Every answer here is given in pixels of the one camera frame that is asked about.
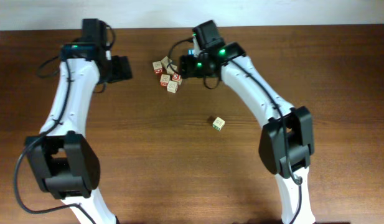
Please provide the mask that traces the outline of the red letter E block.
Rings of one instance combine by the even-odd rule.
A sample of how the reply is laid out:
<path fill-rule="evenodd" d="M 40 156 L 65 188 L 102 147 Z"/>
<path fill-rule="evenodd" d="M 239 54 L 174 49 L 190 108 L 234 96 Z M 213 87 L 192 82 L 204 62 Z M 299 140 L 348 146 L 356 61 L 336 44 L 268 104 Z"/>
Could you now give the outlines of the red letter E block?
<path fill-rule="evenodd" d="M 181 85 L 182 77 L 178 73 L 174 73 L 172 76 L 172 81 L 176 82 L 178 85 Z"/>

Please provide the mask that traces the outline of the wooden block yellow O side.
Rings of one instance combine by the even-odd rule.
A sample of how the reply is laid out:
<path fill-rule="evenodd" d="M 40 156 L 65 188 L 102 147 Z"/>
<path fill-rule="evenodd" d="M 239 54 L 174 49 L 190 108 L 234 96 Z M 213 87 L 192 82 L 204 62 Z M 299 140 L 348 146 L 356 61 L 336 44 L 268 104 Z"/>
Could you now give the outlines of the wooden block yellow O side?
<path fill-rule="evenodd" d="M 175 81 L 169 81 L 167 84 L 167 91 L 170 93 L 176 93 L 178 89 L 178 83 Z"/>

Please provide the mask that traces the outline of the wooden block green side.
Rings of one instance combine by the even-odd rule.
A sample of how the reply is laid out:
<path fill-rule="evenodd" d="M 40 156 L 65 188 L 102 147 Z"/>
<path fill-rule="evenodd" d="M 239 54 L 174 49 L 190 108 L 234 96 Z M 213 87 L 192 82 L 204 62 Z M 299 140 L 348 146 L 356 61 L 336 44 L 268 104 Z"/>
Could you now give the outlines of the wooden block green side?
<path fill-rule="evenodd" d="M 216 117 L 212 123 L 212 127 L 215 128 L 217 131 L 221 131 L 224 125 L 225 125 L 225 121 L 220 117 Z"/>

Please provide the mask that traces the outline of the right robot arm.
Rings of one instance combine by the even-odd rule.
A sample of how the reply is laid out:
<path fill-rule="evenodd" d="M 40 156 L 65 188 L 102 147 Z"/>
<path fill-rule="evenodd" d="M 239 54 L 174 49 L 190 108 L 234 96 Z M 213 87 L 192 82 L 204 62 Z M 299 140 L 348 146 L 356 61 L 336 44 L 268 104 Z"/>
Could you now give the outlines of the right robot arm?
<path fill-rule="evenodd" d="M 315 223 L 307 176 L 314 153 L 310 111 L 278 95 L 236 42 L 225 43 L 213 20 L 192 29 L 193 55 L 180 57 L 183 78 L 217 78 L 247 105 L 261 127 L 258 153 L 274 175 L 283 223 Z"/>

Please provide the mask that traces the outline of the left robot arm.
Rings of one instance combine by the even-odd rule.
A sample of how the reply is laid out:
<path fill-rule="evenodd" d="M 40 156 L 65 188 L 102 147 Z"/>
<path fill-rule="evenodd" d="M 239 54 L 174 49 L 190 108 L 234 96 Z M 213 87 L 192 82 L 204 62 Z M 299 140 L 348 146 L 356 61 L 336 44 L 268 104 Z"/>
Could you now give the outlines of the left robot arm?
<path fill-rule="evenodd" d="M 39 135 L 26 138 L 15 167 L 26 158 L 40 190 L 63 203 L 39 214 L 70 208 L 80 223 L 119 222 L 98 188 L 100 162 L 85 137 L 95 87 L 132 77 L 128 58 L 111 55 L 113 33 L 99 19 L 83 19 L 81 37 L 57 56 L 60 78 L 49 116 Z"/>

